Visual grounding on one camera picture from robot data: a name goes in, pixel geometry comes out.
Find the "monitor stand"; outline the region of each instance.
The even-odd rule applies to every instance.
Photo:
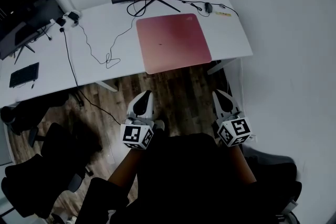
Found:
[[[149,5],[151,5],[154,1],[155,1],[155,0],[150,0],[146,5],[144,5],[144,6],[142,7],[142,9],[140,9],[136,14],[134,14],[134,16],[137,16],[141,11],[143,11],[145,8],[147,8]],[[166,3],[166,2],[163,1],[163,0],[156,0],[156,1],[161,2],[162,4],[164,4],[164,5],[166,5],[166,6],[170,7],[170,8],[172,8],[172,9],[174,9],[174,10],[176,10],[177,12],[181,12],[180,10],[178,10],[177,8],[174,8],[172,5],[169,5],[168,3]]]
[[[25,47],[28,48],[29,50],[31,50],[33,53],[35,53],[35,51],[31,48],[30,45],[27,45],[27,44],[22,45],[22,46],[21,46],[21,49],[20,49],[20,51],[19,51],[19,54],[18,54],[18,56],[16,57],[16,60],[15,60],[15,63],[14,63],[14,64],[16,64],[17,59],[19,59],[20,54],[21,54],[21,52],[23,51],[23,49],[24,49]]]

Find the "small yellow object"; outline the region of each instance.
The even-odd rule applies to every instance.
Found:
[[[223,16],[228,16],[231,17],[230,13],[224,13],[224,12],[215,12],[217,15],[223,15]]]

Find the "office chair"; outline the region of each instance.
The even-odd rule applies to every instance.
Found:
[[[22,217],[36,214],[46,219],[64,190],[75,192],[80,187],[91,155],[99,150],[97,137],[85,131],[81,122],[74,125],[72,134],[53,123],[41,155],[6,167],[2,191]]]
[[[39,139],[37,125],[49,108],[64,105],[69,98],[69,93],[75,97],[80,106],[84,106],[84,102],[76,90],[70,89],[22,101],[15,108],[5,106],[0,112],[1,120],[16,135],[30,130],[28,142],[33,147],[34,142]]]

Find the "black cable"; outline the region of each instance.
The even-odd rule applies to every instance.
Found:
[[[210,13],[208,13],[208,15],[205,16],[205,15],[201,14],[201,13],[199,12],[199,10],[197,10],[197,11],[198,11],[198,13],[199,13],[201,16],[203,16],[203,17],[209,17],[209,16],[210,16]]]
[[[135,3],[139,2],[139,1],[143,1],[143,0],[136,0],[136,1],[134,1],[133,3],[131,3],[130,5],[127,6],[126,11],[127,11],[127,13],[128,13],[129,15],[131,15],[131,16],[133,16],[133,17],[141,17],[141,16],[143,16],[143,15],[145,14],[145,12],[146,12],[146,8],[147,8],[147,7],[146,7],[147,0],[145,0],[145,9],[143,10],[143,13],[142,13],[141,15],[135,15],[135,14],[133,15],[133,14],[130,14],[130,12],[128,11],[128,9],[129,9],[130,6],[133,5],[133,7],[134,7]]]
[[[53,23],[52,25],[50,25],[50,26],[48,27],[47,30],[46,30],[47,26],[45,26],[44,29],[41,28],[41,29],[42,29],[42,32],[40,33],[40,35],[39,35],[37,38],[35,38],[33,41],[31,41],[30,43],[34,43],[34,42],[36,42],[40,37],[42,37],[42,36],[44,36],[44,35],[47,35],[46,33],[48,33],[50,27],[53,26],[54,24],[55,24],[55,23]]]
[[[48,36],[48,34],[45,32],[45,29],[46,29],[46,27],[45,27],[44,29],[42,29],[42,31],[43,31],[44,34],[48,37],[49,41],[51,41],[51,37]]]
[[[26,85],[26,83],[24,83],[24,84],[22,84],[22,85],[20,85],[20,86],[15,86],[15,88],[21,88],[21,87],[23,87],[24,85]]]
[[[110,115],[110,116],[113,118],[113,120],[114,120],[116,123],[118,123],[118,124],[120,125],[120,123],[115,119],[115,117],[114,117],[111,113],[109,113],[109,112],[107,112],[105,109],[102,109],[101,107],[99,107],[99,106],[93,104],[93,103],[92,103],[92,102],[85,96],[85,94],[79,89],[79,87],[78,87],[78,82],[77,82],[77,79],[76,79],[74,70],[73,70],[73,68],[72,68],[71,61],[70,61],[69,50],[68,50],[68,44],[67,44],[67,36],[65,35],[64,30],[63,30],[63,34],[64,34],[64,39],[65,39],[65,46],[66,46],[66,48],[67,48],[67,55],[68,55],[68,60],[69,60],[69,64],[70,64],[70,67],[71,67],[71,72],[72,72],[72,74],[73,74],[73,76],[74,76],[75,83],[76,83],[76,87],[77,87],[78,91],[84,96],[84,98],[85,98],[91,105],[95,106],[96,108],[99,108],[101,111],[104,111],[106,114]]]
[[[134,4],[135,4],[136,2],[138,2],[138,1],[134,1],[134,2],[133,2],[132,4],[130,4],[128,7],[130,7],[131,5],[133,5],[133,8],[134,8],[134,10],[135,10],[135,6],[134,6]],[[110,69],[111,67],[113,67],[113,66],[115,66],[116,64],[118,64],[118,63],[121,61],[120,58],[113,58],[113,59],[112,59],[112,48],[113,48],[113,46],[115,45],[115,43],[116,43],[116,41],[117,41],[117,38],[120,37],[120,36],[122,36],[123,34],[127,33],[129,30],[131,30],[132,27],[133,27],[134,19],[135,19],[136,17],[141,17],[141,16],[143,16],[143,15],[145,14],[145,12],[146,12],[146,8],[144,9],[144,11],[143,11],[143,13],[142,13],[141,15],[137,15],[137,16],[134,16],[134,15],[132,15],[132,14],[130,14],[130,13],[128,12],[128,14],[130,14],[131,16],[134,17],[134,18],[132,19],[132,22],[131,22],[131,27],[130,27],[129,29],[127,29],[126,31],[124,31],[123,33],[121,33],[121,34],[119,34],[119,35],[116,36],[116,38],[114,39],[114,42],[113,42],[112,46],[110,47],[110,52],[108,52],[108,53],[106,54],[106,60],[105,60],[104,62],[99,61],[99,60],[92,54],[92,47],[91,47],[91,45],[88,43],[88,36],[87,36],[87,34],[85,33],[84,28],[83,28],[83,27],[79,24],[79,22],[78,22],[79,27],[82,28],[83,33],[84,33],[84,35],[85,35],[85,37],[86,37],[86,44],[87,44],[87,45],[89,46],[89,48],[90,48],[90,54],[91,54],[91,56],[94,57],[95,60],[96,60],[100,65],[106,65],[106,69]],[[108,67],[108,64],[109,64],[111,61],[113,61],[113,60],[119,60],[119,61]]]
[[[4,212],[3,214],[0,215],[0,218],[3,218],[5,215],[9,214],[10,212],[14,211],[14,207],[11,208],[10,210],[7,210],[6,212]]]
[[[295,218],[296,223],[297,223],[297,224],[300,224],[300,221],[298,220],[298,218],[296,217],[296,215],[294,215],[293,212],[289,212],[289,213],[292,214],[292,216]]]
[[[186,4],[190,4],[190,3],[208,3],[208,2],[205,2],[205,1],[185,1],[185,0],[177,0],[177,1],[181,1],[182,3],[186,3]],[[234,11],[237,16],[239,17],[238,13],[233,9],[233,8],[230,8],[228,6],[225,6],[224,4],[218,4],[218,3],[210,3],[211,5],[217,5],[217,6],[221,6],[221,7],[224,7],[224,8],[228,8],[228,9],[231,9],[232,11]]]

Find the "cable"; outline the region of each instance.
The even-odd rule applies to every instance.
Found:
[[[34,42],[36,42],[40,37],[42,37],[42,36],[44,36],[44,35],[47,35],[47,33],[48,33],[48,31],[49,31],[49,29],[51,28],[51,26],[53,26],[55,23],[53,23],[52,25],[50,25],[49,27],[48,27],[48,29],[46,30],[46,28],[47,28],[47,26],[45,26],[44,27],[44,29],[42,29],[42,32],[40,33],[40,35],[37,37],[37,38],[35,38],[33,41],[31,41],[30,43],[34,43]]]
[[[42,29],[42,31],[43,31],[44,34],[48,37],[49,41],[51,41],[51,37],[49,37],[49,36],[47,35],[47,33],[45,32],[45,29],[46,29],[46,27],[45,27],[44,29]]]
[[[13,162],[1,164],[0,167],[5,166],[5,165],[10,164],[10,163],[13,163]]]
[[[210,13],[208,13],[208,16],[205,16],[205,15],[203,15],[202,13],[200,13],[198,9],[197,9],[197,11],[198,11],[198,13],[199,13],[201,16],[203,16],[203,17],[209,17],[209,16],[210,16]]]
[[[298,218],[296,217],[296,215],[294,215],[293,212],[289,212],[290,214],[292,214],[292,216],[295,218],[296,224],[300,224],[300,221],[298,220]]]
[[[26,85],[26,83],[23,83],[23,84],[20,85],[20,86],[15,86],[15,88],[21,88],[21,87],[23,87],[24,85]]]
[[[189,5],[191,5],[191,6],[193,6],[193,7],[195,7],[199,12],[201,12],[202,11],[202,8],[201,7],[198,7],[198,6],[196,6],[194,3],[189,3]]]
[[[78,82],[77,82],[77,79],[76,79],[74,70],[73,70],[73,68],[72,68],[71,61],[70,61],[69,50],[68,50],[68,44],[67,44],[67,36],[66,36],[66,34],[65,34],[65,32],[64,32],[64,29],[63,29],[62,32],[63,32],[63,34],[64,34],[65,46],[66,46],[66,48],[67,48],[67,55],[68,55],[68,60],[69,60],[69,64],[70,64],[70,68],[71,68],[71,72],[72,72],[72,74],[73,74],[73,76],[74,76],[75,83],[76,83],[76,87],[77,87],[78,91],[84,96],[84,98],[85,98],[91,105],[95,106],[96,108],[98,108],[98,109],[100,109],[101,111],[104,111],[106,114],[110,115],[110,116],[113,118],[113,120],[114,120],[116,123],[118,123],[118,124],[120,125],[120,123],[115,119],[115,117],[114,117],[111,113],[109,113],[109,112],[107,112],[105,109],[102,109],[101,107],[99,107],[99,106],[93,104],[93,103],[92,103],[92,102],[85,96],[85,94],[79,89]]]
[[[4,212],[3,214],[0,215],[0,219],[3,218],[5,215],[9,214],[10,212],[14,211],[14,207],[11,208],[10,210],[7,210],[6,212]]]
[[[140,1],[140,0],[138,0],[138,1],[134,1],[133,3],[131,3],[131,4],[127,7],[127,9],[128,9],[131,5],[133,5],[133,8],[134,8],[135,13],[136,13],[136,9],[135,9],[134,4],[135,4],[136,2],[139,2],[139,1]],[[141,17],[141,16],[143,16],[143,15],[145,14],[145,12],[146,12],[146,8],[144,9],[144,11],[143,11],[143,13],[142,13],[141,15],[136,15],[136,16],[134,16],[134,15],[130,14],[128,10],[127,10],[127,12],[128,12],[129,15],[131,15],[131,16],[134,17],[134,18],[132,19],[132,22],[131,22],[131,27],[130,27],[129,29],[127,29],[126,31],[124,31],[123,33],[121,33],[121,34],[119,34],[119,35],[116,36],[116,38],[114,39],[114,42],[113,42],[112,46],[110,47],[110,52],[108,52],[108,53],[106,54],[106,60],[105,60],[104,62],[99,61],[99,60],[97,59],[97,57],[94,56],[94,55],[92,54],[92,47],[91,47],[91,45],[88,43],[88,36],[87,36],[87,34],[85,33],[84,27],[82,27],[82,26],[79,24],[79,22],[78,22],[79,27],[82,28],[83,33],[84,33],[84,35],[85,35],[85,37],[86,37],[86,44],[87,44],[87,45],[89,46],[89,48],[90,48],[90,54],[91,54],[91,56],[94,57],[95,60],[96,60],[100,65],[106,65],[106,69],[110,69],[111,67],[113,67],[113,66],[117,65],[118,63],[120,63],[120,61],[121,61],[120,58],[113,58],[113,59],[112,59],[112,48],[113,48],[113,46],[115,45],[115,43],[116,43],[118,37],[122,36],[123,34],[127,33],[129,30],[132,29],[134,19],[135,19],[136,17]],[[111,61],[113,61],[113,60],[119,60],[119,61],[108,67],[108,64],[109,64]]]
[[[181,1],[182,3],[185,3],[185,4],[190,4],[190,3],[208,3],[208,2],[205,2],[205,1],[184,1],[184,0],[177,0],[177,1]],[[217,6],[221,6],[223,8],[228,8],[228,9],[231,9],[232,11],[234,11],[237,16],[239,17],[238,13],[233,9],[233,8],[230,8],[224,4],[218,4],[218,3],[210,3],[211,5],[217,5]]]
[[[226,93],[229,94],[229,81],[227,80],[227,76],[226,76],[224,68],[223,68],[223,71],[224,71],[224,75],[225,75],[225,79],[226,79]]]

